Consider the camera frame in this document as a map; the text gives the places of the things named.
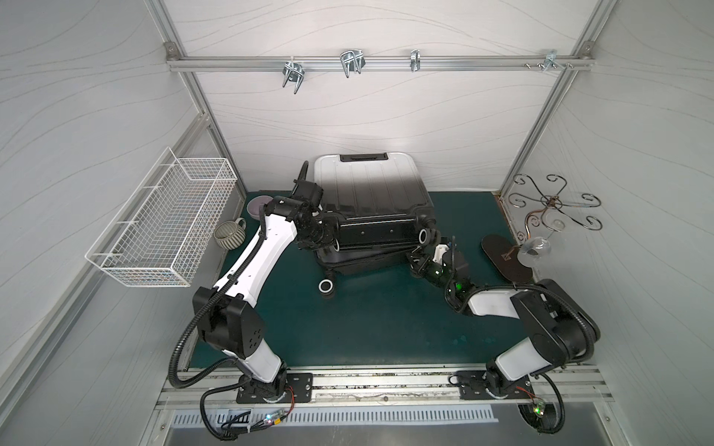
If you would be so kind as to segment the white and black hardshell suitcase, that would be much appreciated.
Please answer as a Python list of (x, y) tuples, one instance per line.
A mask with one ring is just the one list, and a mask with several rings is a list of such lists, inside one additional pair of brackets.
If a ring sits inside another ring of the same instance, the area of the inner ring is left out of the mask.
[(315, 161), (314, 182), (324, 190), (322, 214), (336, 235), (315, 252), (325, 298), (334, 295), (338, 274), (406, 262), (409, 253), (439, 240), (430, 194), (406, 153), (324, 155)]

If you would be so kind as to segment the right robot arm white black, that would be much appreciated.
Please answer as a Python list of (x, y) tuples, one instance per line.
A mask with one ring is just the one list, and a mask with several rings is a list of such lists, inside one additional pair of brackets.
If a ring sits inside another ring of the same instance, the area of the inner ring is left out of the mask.
[(437, 255), (416, 249), (407, 259), (414, 276), (443, 290), (454, 312), (512, 319), (524, 327), (525, 338), (487, 362), (476, 378), (493, 398), (506, 398), (528, 376), (594, 355), (600, 328), (557, 282), (477, 286), (470, 280), (468, 263), (451, 248)]

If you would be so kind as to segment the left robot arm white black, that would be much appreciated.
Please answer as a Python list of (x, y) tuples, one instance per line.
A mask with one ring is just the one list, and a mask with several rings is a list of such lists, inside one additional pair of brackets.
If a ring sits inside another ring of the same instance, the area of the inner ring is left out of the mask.
[[(260, 291), (277, 261), (292, 243), (317, 250), (337, 240), (336, 218), (312, 204), (276, 197), (260, 211), (260, 228), (243, 254), (211, 288), (193, 298), (194, 316), (171, 354), (167, 379), (173, 388), (189, 388), (219, 366), (233, 362), (266, 401), (278, 401), (288, 386), (284, 361), (264, 340), (265, 323), (256, 311)], [(179, 377), (180, 356), (192, 333), (223, 352), (215, 362), (187, 379)]]

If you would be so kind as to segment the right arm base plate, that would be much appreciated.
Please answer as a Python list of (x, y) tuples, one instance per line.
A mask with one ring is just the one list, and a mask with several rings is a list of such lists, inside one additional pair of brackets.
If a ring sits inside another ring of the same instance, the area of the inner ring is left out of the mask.
[(459, 399), (464, 401), (530, 399), (534, 393), (526, 377), (509, 381), (497, 369), (457, 371), (447, 382), (459, 390)]

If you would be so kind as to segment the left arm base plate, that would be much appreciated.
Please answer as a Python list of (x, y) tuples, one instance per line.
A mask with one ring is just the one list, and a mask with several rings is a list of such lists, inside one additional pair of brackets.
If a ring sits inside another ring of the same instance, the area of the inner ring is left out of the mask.
[(309, 403), (312, 400), (313, 374), (279, 373), (271, 383), (251, 379), (237, 390), (238, 404)]

